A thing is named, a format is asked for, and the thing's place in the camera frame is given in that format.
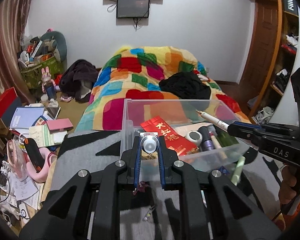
pink notebook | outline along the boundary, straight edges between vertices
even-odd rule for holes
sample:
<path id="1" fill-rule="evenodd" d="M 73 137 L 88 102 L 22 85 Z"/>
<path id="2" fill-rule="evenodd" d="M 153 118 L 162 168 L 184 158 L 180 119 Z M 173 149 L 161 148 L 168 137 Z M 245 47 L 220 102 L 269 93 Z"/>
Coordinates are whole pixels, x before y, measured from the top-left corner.
<path id="1" fill-rule="evenodd" d="M 62 132 L 64 130 L 71 130 L 73 128 L 73 125 L 70 122 L 69 118 L 48 120 L 47 125 L 50 132 L 56 132 L 56 131 Z"/>

colorful blanket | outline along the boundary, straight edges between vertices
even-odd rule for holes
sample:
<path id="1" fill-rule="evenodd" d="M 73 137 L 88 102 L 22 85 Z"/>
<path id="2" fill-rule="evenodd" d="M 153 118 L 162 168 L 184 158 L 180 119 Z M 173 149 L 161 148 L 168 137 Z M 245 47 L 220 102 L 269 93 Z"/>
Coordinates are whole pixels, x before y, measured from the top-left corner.
<path id="1" fill-rule="evenodd" d="M 187 50 L 174 47 L 121 49 L 102 68 L 76 131 L 121 130 L 125 98 L 178 99 L 161 91 L 159 82 L 177 72 L 197 70 L 207 75 L 204 66 Z M 243 122 L 249 122 L 236 101 L 223 93 L 213 81 L 203 82 L 211 88 L 210 99 L 223 101 Z M 144 110 L 145 120 L 154 109 Z"/>

white pen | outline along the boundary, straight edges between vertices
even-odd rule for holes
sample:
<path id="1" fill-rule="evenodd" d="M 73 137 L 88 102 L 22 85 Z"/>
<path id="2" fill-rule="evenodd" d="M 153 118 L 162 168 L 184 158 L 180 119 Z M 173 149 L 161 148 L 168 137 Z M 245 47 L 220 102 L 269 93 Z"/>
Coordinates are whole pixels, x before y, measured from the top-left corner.
<path id="1" fill-rule="evenodd" d="M 211 122 L 212 124 L 214 124 L 215 126 L 219 127 L 220 129 L 224 130 L 227 132 L 228 130 L 228 126 L 229 124 L 222 122 L 221 120 L 219 120 L 216 117 L 213 117 L 210 114 L 207 114 L 206 112 L 202 112 L 202 111 L 197 111 L 197 113 L 205 120 Z"/>

bunny ears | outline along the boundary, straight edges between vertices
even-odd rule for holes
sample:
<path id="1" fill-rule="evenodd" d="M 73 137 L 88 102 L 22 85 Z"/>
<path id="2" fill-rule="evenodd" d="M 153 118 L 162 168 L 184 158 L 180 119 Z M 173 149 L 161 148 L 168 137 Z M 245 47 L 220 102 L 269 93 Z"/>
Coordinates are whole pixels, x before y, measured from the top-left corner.
<path id="1" fill-rule="evenodd" d="M 44 70 L 44 68 L 42 68 L 41 69 L 41 73 L 43 74 L 43 73 L 49 73 L 49 67 L 46 67 L 46 70 Z"/>

flat screen monitor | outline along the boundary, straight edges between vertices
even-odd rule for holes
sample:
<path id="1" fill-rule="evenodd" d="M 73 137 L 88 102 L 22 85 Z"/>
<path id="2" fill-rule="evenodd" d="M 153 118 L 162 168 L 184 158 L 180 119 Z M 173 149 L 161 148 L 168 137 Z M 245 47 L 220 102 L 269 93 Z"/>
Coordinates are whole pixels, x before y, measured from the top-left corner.
<path id="1" fill-rule="evenodd" d="M 118 0 L 117 18 L 148 18 L 150 0 Z"/>

